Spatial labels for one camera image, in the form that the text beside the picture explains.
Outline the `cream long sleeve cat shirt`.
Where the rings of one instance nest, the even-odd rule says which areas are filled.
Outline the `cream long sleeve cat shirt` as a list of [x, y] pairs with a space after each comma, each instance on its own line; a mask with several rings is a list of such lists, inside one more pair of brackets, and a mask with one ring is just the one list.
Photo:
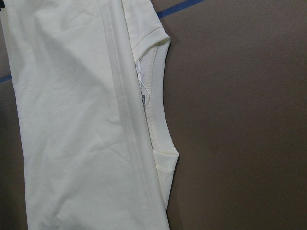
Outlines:
[[170, 38], [149, 0], [7, 0], [31, 230], [167, 230]]

